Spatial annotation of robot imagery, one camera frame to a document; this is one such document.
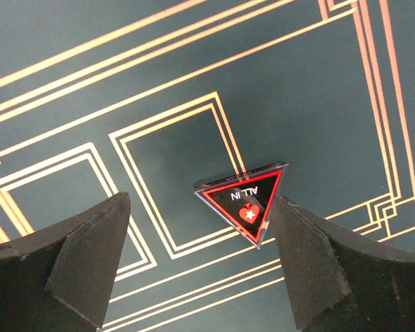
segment gold border lines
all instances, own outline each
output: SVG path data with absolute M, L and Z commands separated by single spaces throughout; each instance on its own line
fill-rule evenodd
M 13 145 L 13 146 L 8 147 L 8 148 L 6 148 L 4 150 L 1 150 L 0 151 L 0 157 L 6 156 L 8 154 L 11 154 L 12 152 L 18 151 L 18 150 L 23 149 L 25 147 L 28 147 L 28 146 L 30 146 L 32 144 L 35 144 L 36 142 L 39 142 L 39 141 L 44 140 L 44 139 L 47 139 L 47 138 L 49 138 L 51 136 L 57 135 L 58 133 L 61 133 L 63 131 L 66 131 L 68 129 L 71 129 L 73 127 L 76 127 L 78 125 L 82 125 L 85 122 L 88 122 L 90 120 L 93 120 L 95 118 L 98 118 L 100 116 L 103 116 L 104 114 L 108 114 L 108 113 L 110 113 L 112 111 L 115 111 L 115 110 L 121 108 L 121 107 L 127 106 L 128 104 L 131 104 L 132 102 L 135 102 L 137 100 L 140 100 L 140 99 L 143 99 L 143 98 L 148 97 L 150 95 L 153 95 L 153 94 L 155 94 L 155 93 L 157 93 L 159 91 L 165 90 L 165 89 L 167 89 L 167 88 L 169 88 L 171 86 L 175 86 L 177 84 L 180 84 L 182 82 L 185 82 L 187 80 L 190 80 L 190 79 L 192 79 L 194 77 L 197 77 L 197 76 L 200 76 L 200 75 L 202 75 L 204 73 L 207 73 L 207 72 L 209 72 L 211 70 L 214 70 L 214 69 L 219 68 L 219 67 L 222 67 L 222 66 L 224 66 L 226 64 L 232 63 L 233 61 L 237 61 L 237 60 L 239 60 L 241 58 L 244 58 L 244 57 L 247 57 L 249 55 L 255 54 L 255 53 L 257 53 L 257 52 L 259 52 L 261 50 L 264 50 L 266 48 L 269 48 L 271 46 L 274 46 L 274 45 L 280 44 L 282 42 L 285 42 L 286 40 L 292 39 L 292 38 L 294 38 L 296 36 L 299 36 L 299 35 L 301 35 L 303 33 L 307 33 L 308 31 L 312 31 L 312 30 L 314 30 L 316 28 L 319 28 L 320 26 L 324 26 L 324 25 L 329 24 L 331 22 L 337 21 L 338 19 L 341 19 L 343 17 L 346 17 L 346 16 L 351 15 L 353 12 L 354 12 L 354 9 L 348 10 L 347 12 L 340 13 L 340 14 L 338 14 L 338 15 L 336 15 L 336 16 L 334 16 L 334 17 L 332 17 L 332 18 L 330 18 L 330 19 L 328 19 L 326 21 L 320 21 L 320 22 L 311 24 L 310 26 L 307 26 L 305 28 L 301 28 L 301 29 L 296 30 L 296 31 L 294 31 L 292 33 L 288 33 L 287 35 L 284 35 L 282 37 L 276 38 L 276 39 L 274 39 L 272 41 L 268 41 L 267 43 L 261 44 L 259 46 L 256 46 L 254 48 L 251 48 L 251 49 L 246 50 L 244 52 L 238 53 L 236 55 L 233 55 L 232 57 L 228 57 L 228 58 L 226 58 L 224 60 L 221 60 L 219 62 L 215 62 L 215 63 L 213 63 L 213 64 L 211 64 L 209 66 L 203 67 L 203 68 L 201 68 L 201 69 L 199 69 L 197 71 L 194 71 L 192 73 L 189 73 L 189 74 L 180 76 L 180 77 L 178 77 L 178 78 L 176 78 L 174 80 L 168 81 L 168 82 L 166 82 L 164 84 L 158 85 L 158 86 L 156 86 L 156 87 L 154 87 L 154 88 L 152 88 L 150 90 L 146 90 L 146 91 L 144 91 L 142 93 L 139 93 L 137 95 L 133 95 L 133 96 L 127 98 L 127 99 L 121 100 L 120 102 L 116 102 L 115 104 L 112 104 L 112 105 L 107 106 L 107 107 L 105 107 L 103 109 L 100 109 L 100 110 L 95 111 L 95 112 L 93 112 L 91 114 L 88 114 L 87 116 L 83 116 L 81 118 L 78 118 L 77 120 L 68 122 L 66 124 L 63 124 L 62 126 L 59 126 L 59 127 L 55 128 L 55 129 L 52 129 L 52 130 L 47 131 L 47 132 L 45 132 L 43 134 L 37 135 L 37 136 L 32 137 L 32 138 L 30 138 L 28 140 L 25 140 L 25 141 L 20 142 L 20 143 L 18 143 L 16 145 Z
M 135 313 L 131 313 L 129 315 L 123 316 L 123 317 L 118 318 L 116 320 L 107 322 L 107 323 L 103 324 L 103 329 L 101 331 L 110 332 L 110 331 L 115 331 L 115 330 L 121 329 L 122 327 L 126 327 L 128 325 L 131 325 L 133 323 L 136 323 L 136 322 L 139 322 L 141 320 L 147 319 L 147 318 L 152 317 L 154 315 L 158 315 L 159 313 L 162 313 L 162 312 L 171 310 L 173 308 L 176 308 L 178 306 L 182 306 L 184 304 L 193 302 L 197 299 L 201 299 L 201 298 L 203 298 L 205 296 L 208 296 L 208 295 L 211 295 L 213 293 L 223 291 L 224 289 L 235 286 L 237 284 L 241 284 L 243 282 L 254 279 L 254 278 L 259 277 L 261 275 L 265 275 L 266 273 L 272 272 L 274 270 L 279 270 L 280 268 L 281 268 L 281 265 L 279 264 L 279 259 L 274 259 L 272 261 L 269 261 L 268 263 L 256 266 L 254 268 L 250 268 L 250 269 L 245 270 L 241 273 L 237 273 L 236 275 L 232 275 L 232 276 L 227 277 L 225 279 L 222 279 L 222 280 L 219 280 L 217 282 L 213 282 L 211 284 L 208 284 L 206 286 L 197 288 L 197 289 L 192 290 L 188 293 L 184 293 L 182 295 L 173 297 L 171 299 L 168 299 L 168 300 L 163 301 L 161 303 L 155 304 L 155 305 L 150 306 L 148 308 L 141 309 L 139 311 L 136 311 Z
M 10 191 L 85 160 L 89 161 L 91 164 L 106 195 L 110 197 L 117 193 L 118 189 L 92 142 L 85 143 L 62 154 L 58 154 L 57 156 L 0 178 L 0 206 L 8 215 L 12 224 L 21 236 L 24 237 L 25 235 L 33 233 L 34 229 L 15 203 L 10 195 Z M 143 239 L 132 216 L 129 217 L 127 233 L 142 260 L 119 268 L 117 270 L 116 281 L 157 266 L 154 256 Z M 0 241 L 5 239 L 3 234 L 0 236 Z
M 389 119 L 387 116 L 387 109 L 386 109 L 386 102 L 385 102 L 385 95 L 382 89 L 382 80 L 380 76 L 380 68 L 378 64 L 378 58 L 376 55 L 376 48 L 374 44 L 374 34 L 372 32 L 371 22 L 369 18 L 369 11 L 367 7 L 366 0 L 360 0 L 358 3 L 354 3 L 354 5 L 360 5 L 361 7 L 361 14 L 362 14 L 362 22 L 365 30 L 365 34 L 367 36 L 367 48 L 368 48 L 368 54 L 371 60 L 371 67 L 373 71 L 373 79 L 374 79 L 374 85 L 376 88 L 376 95 L 380 107 L 380 117 L 382 120 L 382 127 L 384 129 L 384 134 L 386 138 L 386 144 L 387 149 L 389 151 L 389 164 L 391 165 L 391 174 L 388 174 L 389 177 L 393 178 L 394 186 L 390 190 L 393 197 L 400 199 L 402 197 L 401 195 L 401 188 L 400 188 L 400 181 L 398 176 L 398 169 L 396 166 L 396 157 L 395 157 L 395 151 L 394 151 L 394 144 L 392 142 L 391 138 L 391 131 L 390 131 L 390 125 L 389 125 Z
M 405 233 L 411 232 L 412 230 L 415 230 L 415 226 L 412 226 L 406 230 L 401 230 L 395 233 L 391 233 L 390 229 L 389 229 L 389 224 L 388 221 L 389 219 L 398 216 L 398 210 L 397 207 L 404 205 L 404 204 L 408 204 L 408 203 L 414 203 L 415 205 L 415 197 L 409 197 L 408 199 L 404 199 L 402 201 L 399 202 L 395 202 L 392 201 L 390 206 L 384 207 L 382 209 L 382 213 L 385 215 L 385 223 L 386 223 L 386 231 L 387 231 L 387 236 L 381 240 L 379 240 L 380 242 L 386 241 L 388 239 L 393 239 L 394 237 L 403 235 Z
M 346 209 L 346 210 L 343 210 L 343 211 L 341 211 L 341 212 L 338 212 L 338 213 L 332 214 L 332 215 L 330 215 L 330 216 L 326 216 L 326 217 L 325 217 L 325 219 L 331 220 L 331 219 L 333 219 L 333 218 L 336 218 L 337 216 L 340 216 L 340 215 L 342 215 L 342 214 L 344 214 L 344 213 L 347 213 L 347 212 L 350 212 L 350 211 L 356 210 L 356 209 L 358 209 L 358 208 L 367 208 L 367 205 L 368 205 L 370 202 L 377 201 L 378 199 L 384 198 L 384 197 L 386 197 L 386 196 L 388 196 L 388 195 L 389 195 L 389 194 L 384 194 L 384 195 L 379 196 L 379 197 L 376 197 L 376 198 L 374 198 L 374 199 L 370 199 L 370 200 L 365 201 L 365 202 L 363 202 L 363 203 L 361 203 L 361 204 L 358 204 L 358 205 L 355 205 L 355 206 L 353 206 L 353 207 L 350 207 L 349 209 Z M 372 221 L 371 223 L 368 223 L 367 225 L 363 225 L 363 226 L 361 226 L 361 227 L 359 227 L 359 228 L 357 228 L 357 229 L 354 229 L 353 231 L 354 231 L 354 232 L 359 232 L 360 230 L 364 230 L 365 228 L 367 228 L 367 227 L 369 227 L 369 226 L 372 226 L 372 225 L 375 225 L 375 226 L 377 226 L 377 227 L 378 227 L 378 222 L 373 222 L 373 221 Z M 274 238 L 274 237 L 272 237 L 272 238 L 270 238 L 270 239 L 264 240 L 264 241 L 263 241 L 263 243 L 262 243 L 262 245 L 263 245 L 263 246 L 265 246 L 265 245 L 267 245 L 267 244 L 269 244 L 269 243 L 272 243 L 272 242 L 274 242 L 274 241 L 275 241 L 275 238 Z M 248 252 L 248 251 L 250 251 L 250 250 L 254 250 L 254 249 L 255 249 L 255 247 L 254 247 L 254 246 L 248 246 L 247 248 L 244 248 L 244 249 L 242 249 L 242 250 L 238 250 L 238 251 L 236 251 L 236 252 L 233 252 L 233 253 L 231 253 L 231 254 L 229 254 L 229 255 L 226 255 L 226 256 L 223 256 L 223 257 L 220 257 L 220 258 L 218 258 L 218 259 L 214 259 L 214 260 L 212 260 L 212 261 L 210 261 L 210 262 L 207 262 L 207 263 L 202 264 L 202 265 L 200 265 L 200 266 L 197 266 L 197 267 L 195 267 L 195 268 L 191 268 L 191 269 L 189 269 L 189 270 L 183 271 L 183 272 L 178 273 L 178 274 L 176 274 L 176 275 L 174 275 L 174 276 L 171 276 L 171 277 L 168 277 L 168 278 L 162 279 L 162 280 L 160 280 L 160 281 L 158 281 L 158 282 L 154 282 L 154 283 L 152 283 L 152 284 L 150 284 L 150 285 L 146 285 L 146 286 L 144 286 L 144 287 L 142 287 L 142 288 L 138 288 L 138 289 L 135 289 L 135 290 L 131 290 L 131 291 L 129 291 L 129 292 L 127 292 L 127 293 L 125 293 L 125 294 L 122 294 L 122 295 L 119 295 L 119 296 L 117 296 L 117 297 L 114 297 L 114 298 L 110 299 L 110 300 L 109 300 L 109 303 L 120 301 L 120 300 L 122 300 L 122 299 L 124 299 L 124 298 L 126 298 L 126 297 L 129 297 L 129 296 L 132 296 L 132 295 L 138 294 L 138 293 L 143 292 L 143 291 L 145 291 L 145 290 L 147 290 L 147 289 L 150 289 L 150 288 L 152 288 L 152 287 L 159 286 L 159 285 L 161 285 L 161 284 L 164 284 L 165 282 L 170 282 L 171 280 L 177 279 L 177 278 L 182 277 L 182 276 L 184 276 L 184 275 L 188 275 L 188 274 L 190 274 L 190 273 L 196 272 L 196 271 L 201 270 L 201 269 L 203 269 L 203 268 L 206 268 L 206 267 L 208 267 L 208 266 L 211 266 L 211 265 L 217 264 L 217 263 L 219 263 L 219 262 L 225 261 L 226 259 L 233 258 L 233 257 L 235 257 L 235 256 L 237 256 L 237 255 L 243 254 L 243 253 L 245 253 L 245 252 Z
M 284 277 L 281 277 L 281 278 L 278 278 L 278 279 L 272 280 L 271 282 L 266 282 L 265 284 L 262 284 L 262 285 L 259 285 L 259 286 L 252 287 L 252 288 L 250 288 L 250 289 L 248 289 L 248 290 L 245 290 L 245 291 L 243 291 L 243 292 L 240 292 L 240 293 L 237 293 L 237 294 L 235 294 L 235 295 L 229 296 L 229 297 L 227 297 L 227 298 L 225 298 L 225 299 L 221 299 L 221 300 L 216 301 L 216 302 L 214 302 L 214 303 L 211 303 L 211 304 L 208 304 L 208 305 L 202 306 L 201 308 L 194 309 L 194 310 L 192 310 L 192 311 L 189 311 L 188 313 L 184 313 L 184 314 L 182 314 L 182 315 L 178 315 L 178 316 L 176 316 L 176 317 L 170 318 L 170 319 L 165 320 L 165 321 L 163 321 L 163 322 L 161 322 L 161 323 L 155 324 L 155 325 L 153 325 L 153 326 L 147 327 L 146 329 L 142 329 L 142 330 L 139 330 L 139 331 L 137 331 L 137 332 L 146 332 L 146 331 L 150 331 L 150 330 L 156 329 L 157 327 L 160 327 L 160 326 L 163 326 L 163 325 L 166 325 L 166 324 L 169 324 L 169 323 L 175 322 L 176 320 L 180 320 L 180 319 L 182 319 L 182 318 L 185 318 L 185 317 L 191 316 L 191 315 L 193 315 L 193 314 L 195 314 L 195 313 L 199 313 L 199 312 L 201 312 L 201 311 L 204 311 L 204 310 L 206 310 L 206 309 L 212 308 L 212 307 L 214 307 L 214 306 L 218 306 L 218 305 L 220 305 L 220 304 L 223 304 L 223 303 L 229 302 L 229 301 L 231 301 L 231 300 L 233 300 L 233 299 L 236 299 L 236 298 L 238 298 L 238 297 L 241 297 L 241 296 L 243 296 L 243 295 L 247 295 L 247 294 L 253 293 L 253 292 L 255 292 L 255 291 L 258 291 L 258 290 L 263 289 L 263 288 L 268 287 L 268 286 L 272 286 L 272 285 L 274 285 L 274 284 L 276 284 L 276 283 L 279 283 L 279 282 L 282 282 L 282 281 L 284 281 Z
M 69 50 L 66 50 L 62 53 L 59 53 L 57 55 L 54 55 L 53 57 L 49 57 L 48 59 L 45 59 L 41 62 L 38 62 L 36 64 L 33 64 L 32 66 L 26 67 L 24 69 L 21 69 L 19 71 L 16 71 L 15 73 L 9 74 L 5 77 L 0 78 L 0 88 L 13 83 L 15 81 L 18 81 L 22 78 L 25 78 L 29 75 L 32 75 L 34 73 L 37 73 L 39 71 L 42 71 L 48 67 L 51 67 L 55 64 L 59 64 L 60 62 L 63 62 L 67 59 L 70 59 L 72 57 L 75 57 L 76 55 L 79 55 L 80 53 L 86 52 L 88 50 L 91 50 L 92 48 L 101 46 L 107 42 L 110 42 L 111 40 L 117 39 L 119 37 L 122 37 L 124 35 L 127 35 L 128 33 L 132 33 L 133 31 L 139 30 L 141 28 L 144 28 L 145 26 L 148 26 L 150 24 L 153 24 L 157 21 L 160 21 L 162 19 L 165 19 L 166 17 L 170 17 L 172 15 L 175 15 L 179 12 L 182 12 L 184 10 L 187 10 L 193 6 L 199 5 L 200 3 L 203 3 L 207 0 L 188 0 L 184 1 L 178 5 L 175 5 L 171 8 L 165 9 L 161 12 L 157 12 L 156 14 L 153 14 L 149 17 L 146 17 L 144 19 L 141 19 L 140 21 L 133 22 L 127 26 L 124 26 L 120 29 L 117 29 L 115 31 L 112 31 L 110 33 L 107 33 L 105 35 L 102 35 L 100 37 L 97 37 L 95 39 L 92 39 L 84 44 L 81 44 L 79 46 L 73 47 Z
M 346 0 L 337 4 L 334 4 L 334 0 L 317 0 L 318 7 L 320 9 L 320 14 L 322 20 L 326 20 L 331 17 L 333 11 L 338 9 L 343 9 L 344 7 L 349 7 L 352 3 L 357 2 L 358 0 Z
M 395 184 L 396 184 L 396 186 L 394 187 L 393 179 L 392 179 L 392 176 L 391 176 L 391 170 L 390 170 L 390 166 L 389 166 L 390 165 L 389 156 L 392 158 L 392 157 L 394 157 L 394 154 L 392 154 L 392 151 L 390 151 L 390 150 L 389 150 L 390 155 L 387 154 L 387 148 L 391 148 L 391 145 L 386 145 L 386 142 L 385 142 L 385 139 L 384 139 L 384 133 L 383 133 L 382 120 L 387 118 L 387 114 L 385 112 L 382 112 L 381 115 L 383 117 L 381 117 L 379 107 L 378 107 L 378 104 L 377 104 L 377 98 L 382 99 L 384 101 L 384 96 L 379 95 L 380 91 L 375 89 L 376 83 L 378 82 L 378 80 L 374 81 L 374 79 L 372 78 L 371 63 L 369 63 L 369 59 L 372 62 L 374 62 L 373 58 L 376 60 L 376 57 L 370 57 L 369 56 L 370 48 L 374 47 L 373 42 L 369 43 L 369 47 L 367 47 L 367 44 L 366 44 L 365 32 L 366 32 L 367 35 L 370 35 L 370 37 L 368 37 L 367 39 L 371 40 L 371 29 L 370 28 L 366 29 L 366 30 L 363 29 L 362 20 L 361 20 L 361 16 L 360 16 L 360 11 L 358 9 L 358 3 L 352 3 L 352 7 L 353 7 L 353 9 L 356 9 L 356 11 L 353 14 L 353 20 L 354 20 L 354 23 L 355 23 L 356 33 L 357 33 L 357 36 L 358 36 L 358 43 L 359 43 L 359 47 L 360 47 L 362 63 L 363 63 L 364 69 L 365 69 L 367 87 L 368 87 L 369 95 L 370 95 L 370 98 L 371 98 L 373 118 L 374 118 L 376 130 L 377 130 L 377 133 L 378 133 L 378 141 L 380 143 L 382 161 L 383 161 L 384 166 L 385 166 L 387 187 L 389 189 L 389 192 L 391 192 L 391 193 L 394 193 L 395 192 L 394 189 L 397 188 L 396 191 L 397 191 L 397 193 L 400 194 L 400 192 L 399 192 L 400 185 L 399 185 L 399 182 L 398 182 L 398 174 L 396 172 L 394 173 L 393 179 L 395 180 Z M 376 67 L 378 69 L 378 63 L 374 62 L 372 64 L 372 66 Z
M 376 230 L 380 230 L 382 228 L 381 221 L 385 221 L 382 217 L 380 217 L 378 208 L 377 210 L 375 207 L 378 207 L 379 205 L 389 203 L 390 202 L 390 193 L 386 193 L 383 195 L 380 195 L 378 197 L 375 197 L 373 199 L 369 199 L 365 202 L 359 203 L 357 205 L 354 205 L 352 207 L 349 207 L 345 210 L 339 211 L 335 214 L 332 214 L 330 216 L 325 217 L 328 220 L 337 218 L 339 216 L 342 216 L 343 214 L 346 214 L 348 212 L 355 211 L 357 209 L 363 208 L 366 209 L 367 214 L 369 216 L 369 222 L 365 225 L 359 226 L 355 229 L 353 229 L 354 232 L 358 232 L 361 235 L 367 235 L 371 232 L 374 232 Z
M 199 239 L 177 245 L 141 176 L 133 156 L 127 148 L 127 143 L 204 111 L 212 112 L 235 173 L 239 174 L 245 172 L 246 168 L 243 159 L 241 158 L 241 154 L 217 92 L 208 93 L 207 95 L 109 134 L 109 138 L 171 259 L 183 257 L 231 237 L 235 237 L 238 235 L 238 232 L 229 226 Z
M 392 70 L 392 77 L 394 81 L 394 87 L 396 92 L 396 102 L 398 105 L 398 112 L 400 115 L 401 128 L 403 130 L 403 136 L 405 141 L 405 150 L 407 156 L 407 163 L 409 165 L 410 182 L 412 185 L 413 198 L 415 200 L 415 169 L 414 158 L 412 156 L 412 147 L 410 144 L 409 129 L 407 128 L 407 120 L 405 115 L 405 107 L 403 102 L 403 93 L 401 91 L 400 75 L 398 71 L 398 62 L 396 60 L 396 52 L 394 46 L 394 37 L 392 34 L 392 26 L 389 16 L 389 6 L 387 0 L 380 0 L 380 9 L 382 15 L 383 27 L 385 29 L 387 52 L 389 53 L 389 61 Z
M 101 68 L 104 68 L 104 67 L 107 67 L 107 66 L 109 66 L 111 64 L 114 64 L 116 62 L 122 61 L 123 59 L 125 59 L 127 57 L 131 57 L 132 55 L 143 52 L 144 50 L 148 50 L 149 48 L 152 48 L 156 45 L 159 45 L 159 44 L 162 44 L 162 43 L 167 42 L 169 40 L 175 39 L 178 36 L 189 33 L 189 32 L 191 32 L 193 30 L 196 30 L 200 27 L 207 26 L 208 24 L 211 24 L 212 22 L 216 22 L 220 19 L 223 19 L 224 17 L 229 17 L 231 15 L 234 15 L 234 14 L 236 14 L 240 11 L 243 11 L 243 10 L 249 8 L 249 7 L 255 6 L 255 5 L 257 5 L 257 4 L 259 4 L 263 1 L 267 1 L 267 0 L 252 0 L 252 1 L 249 1 L 247 3 L 244 3 L 244 4 L 240 5 L 240 6 L 231 8 L 229 10 L 225 10 L 224 12 L 221 12 L 217 15 L 213 15 L 212 17 L 208 17 L 207 19 L 204 19 L 200 22 L 197 22 L 195 24 L 191 24 L 189 26 L 186 26 L 185 28 L 179 29 L 179 30 L 174 31 L 172 33 L 169 33 L 169 34 L 167 34 L 165 36 L 162 36 L 158 39 L 155 39 L 153 41 L 149 41 L 146 44 L 143 44 L 143 45 L 137 46 L 135 48 L 132 48 L 132 49 L 126 51 L 126 52 L 120 53 L 119 55 L 116 55 L 116 56 L 111 57 L 109 59 L 98 62 L 97 64 L 86 67 L 86 68 L 82 69 L 81 71 L 72 73 L 72 74 L 67 75 L 67 76 L 65 76 L 61 79 L 58 79 L 58 80 L 54 81 L 54 82 L 51 82 L 49 84 L 46 84 L 46 85 L 41 86 L 39 88 L 36 88 L 35 90 L 29 91 L 29 92 L 27 92 L 23 95 L 20 95 L 16 98 L 8 100 L 7 102 L 1 103 L 0 104 L 0 111 L 3 111 L 4 109 L 12 107 L 16 104 L 19 104 L 20 102 L 24 102 L 24 101 L 26 101 L 30 98 L 36 97 L 36 96 L 38 96 L 42 93 L 48 92 L 48 91 L 50 91 L 52 89 L 55 89 L 59 86 L 65 85 L 68 82 L 72 82 L 73 80 L 77 80 L 77 79 L 79 79 L 79 78 L 81 78 L 85 75 L 91 74 L 91 73 L 93 73 L 93 72 L 95 72 L 95 71 L 97 71 Z M 278 7 L 284 6 L 287 3 L 290 3 L 290 2 L 293 2 L 293 1 L 294 0 L 279 0 L 275 3 L 272 3 L 270 5 L 264 6 L 262 8 L 254 10 L 252 12 L 244 14 L 240 17 L 235 17 L 235 18 L 233 18 L 233 19 L 231 19 L 227 22 L 224 22 L 224 23 L 221 23 L 217 26 L 208 28 L 204 31 L 196 33 L 195 35 L 192 35 L 192 36 L 186 37 L 182 40 L 176 41 L 173 44 L 164 46 L 162 48 L 159 48 L 158 50 L 154 50 L 154 51 L 152 51 L 152 52 L 150 52 L 146 55 L 142 55 L 138 58 L 135 58 L 133 60 L 130 60 L 128 62 L 120 64 L 116 67 L 110 68 L 107 71 L 104 71 L 102 73 L 98 73 L 95 76 L 88 77 L 88 78 L 86 78 L 86 79 L 84 79 L 84 80 L 82 80 L 78 83 L 69 85 L 66 88 L 58 90 L 58 91 L 56 91 L 54 93 L 51 93 L 49 95 L 45 95 L 45 96 L 43 96 L 43 97 L 41 97 L 41 98 L 39 98 L 35 101 L 29 102 L 28 104 L 22 105 L 20 107 L 17 107 L 15 109 L 11 109 L 11 110 L 9 110 L 5 113 L 0 114 L 0 122 L 9 120 L 9 119 L 11 119 L 15 116 L 23 114 L 23 113 L 25 113 L 27 111 L 30 111 L 30 110 L 32 110 L 36 107 L 39 107 L 43 104 L 46 104 L 46 103 L 51 102 L 53 100 L 56 100 L 60 97 L 63 97 L 64 95 L 67 95 L 69 93 L 72 93 L 74 91 L 82 89 L 85 86 L 88 86 L 90 84 L 99 82 L 100 80 L 103 80 L 103 79 L 108 78 L 112 75 L 118 74 L 118 73 L 120 73 L 122 71 L 125 71 L 129 68 L 132 68 L 132 67 L 134 67 L 138 64 L 146 62 L 150 59 L 153 59 L 155 57 L 158 57 L 158 56 L 163 55 L 165 53 L 168 53 L 170 51 L 176 50 L 177 48 L 183 47 L 184 45 L 190 44 L 190 43 L 195 42 L 199 39 L 207 37 L 209 35 L 213 35 L 214 33 L 225 30 L 226 28 L 229 28 L 231 26 L 235 26 L 237 24 L 240 24 L 244 21 L 247 21 L 247 20 L 252 19 L 254 17 L 257 17 L 259 15 L 262 15 L 266 12 L 269 12 L 271 10 L 274 10 L 274 9 L 278 8 Z

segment triangular all-in button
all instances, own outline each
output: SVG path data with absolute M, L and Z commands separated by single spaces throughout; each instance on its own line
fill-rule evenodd
M 260 247 L 269 226 L 269 210 L 286 163 L 254 169 L 194 188 L 217 214 Z

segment gold rectangle outline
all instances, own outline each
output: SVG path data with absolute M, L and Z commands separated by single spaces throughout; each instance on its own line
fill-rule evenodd
M 210 100 L 213 100 L 215 104 L 219 108 L 219 115 L 217 114 L 217 110 L 214 107 L 213 103 L 210 104 L 204 104 L 203 106 L 200 106 L 196 109 L 191 109 L 192 107 L 196 107 L 197 105 L 206 103 Z M 168 109 L 166 111 L 163 111 L 159 114 L 156 114 L 150 118 L 147 118 L 145 120 L 142 120 L 140 122 L 131 124 L 125 128 L 121 128 L 117 131 L 114 131 L 113 133 L 109 134 L 109 138 L 111 142 L 113 143 L 117 154 L 119 155 L 120 160 L 122 161 L 122 164 L 128 173 L 129 178 L 131 179 L 131 182 L 133 183 L 133 186 L 135 187 L 140 200 L 142 201 L 142 204 L 144 205 L 149 218 L 151 219 L 161 241 L 163 242 L 163 245 L 165 246 L 166 251 L 168 252 L 171 259 L 177 259 L 179 257 L 188 255 L 192 252 L 198 251 L 200 249 L 206 248 L 208 246 L 211 246 L 213 244 L 216 244 L 218 242 L 224 241 L 226 239 L 229 239 L 230 237 L 235 237 L 238 235 L 238 232 L 234 231 L 232 227 L 226 227 L 218 232 L 214 232 L 212 234 L 206 235 L 204 237 L 201 237 L 199 239 L 190 241 L 188 243 L 184 243 L 182 245 L 177 246 L 172 239 L 172 235 L 170 234 L 169 230 L 167 229 L 165 222 L 163 221 L 163 218 L 154 202 L 154 199 L 152 198 L 151 194 L 149 193 L 149 190 L 147 189 L 146 183 L 142 179 L 142 176 L 140 174 L 140 171 L 138 170 L 135 162 L 133 161 L 132 155 L 130 154 L 129 150 L 127 149 L 126 144 L 135 138 L 138 138 L 140 136 L 143 136 L 147 133 L 151 133 L 155 130 L 159 130 L 163 127 L 166 127 L 168 125 L 171 125 L 175 122 L 184 120 L 190 116 L 195 116 L 198 113 L 211 110 L 212 114 L 214 116 L 214 119 L 216 121 L 216 124 L 219 128 L 221 137 L 223 139 L 223 142 L 225 144 L 226 150 L 228 152 L 228 155 L 230 157 L 230 160 L 232 162 L 232 166 L 234 167 L 235 173 L 239 174 L 241 172 L 245 172 L 246 168 L 244 166 L 244 163 L 241 159 L 241 155 L 239 153 L 239 149 L 237 147 L 237 144 L 235 142 L 234 136 L 232 134 L 232 130 L 230 128 L 230 125 L 228 123 L 228 119 L 226 118 L 223 106 L 221 104 L 220 98 L 218 96 L 218 93 L 212 92 L 208 93 L 207 95 L 201 96 L 199 98 L 196 98 L 194 100 L 191 100 L 189 102 L 186 102 L 182 105 L 178 105 L 177 107 L 173 107 L 171 109 Z M 223 128 L 223 125 L 221 124 L 220 117 L 225 125 L 225 130 Z M 147 127 L 146 129 L 139 130 L 147 125 L 154 124 L 152 127 Z M 136 132 L 134 134 L 131 134 L 129 136 L 125 136 L 121 139 L 118 138 L 126 135 L 128 133 Z M 228 133 L 228 138 L 230 142 L 232 143 L 233 152 L 231 150 L 231 147 L 229 146 L 228 139 L 226 138 L 225 132 Z M 205 240 L 211 239 L 207 242 L 204 242 L 202 244 L 199 244 L 197 246 L 193 246 L 197 243 L 203 242 Z
M 375 204 L 373 206 L 373 210 L 375 211 L 375 220 L 379 220 L 379 219 L 385 218 L 385 215 L 383 213 L 383 210 L 386 209 L 386 208 L 388 208 L 388 206 L 386 206 L 386 207 L 382 207 L 382 206 L 384 206 L 384 205 L 389 205 L 390 206 L 390 205 L 394 204 L 394 201 L 395 200 L 393 198 L 389 198 L 386 201 L 381 201 L 378 204 Z
M 12 224 L 16 227 L 21 236 L 30 234 L 34 232 L 34 230 L 15 203 L 14 199 L 9 194 L 9 191 L 85 160 L 89 161 L 91 164 L 91 167 L 93 168 L 100 184 L 103 186 L 103 190 L 106 195 L 112 196 L 118 192 L 115 183 L 113 182 L 106 166 L 103 163 L 103 160 L 92 142 L 85 143 L 79 147 L 65 151 L 54 157 L 43 160 L 40 163 L 0 178 L 0 206 L 8 215 L 12 221 Z M 135 221 L 132 219 L 132 216 L 129 216 L 128 235 L 142 259 L 136 263 L 119 268 L 117 270 L 118 274 L 116 281 L 125 279 L 156 266 L 154 256 L 147 247 L 147 244 L 135 224 Z

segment poker table felt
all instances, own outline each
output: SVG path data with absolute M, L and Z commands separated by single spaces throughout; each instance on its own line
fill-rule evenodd
M 296 331 L 192 193 L 286 161 L 314 213 L 415 251 L 415 2 L 0 1 L 0 243 L 131 196 L 102 331 Z

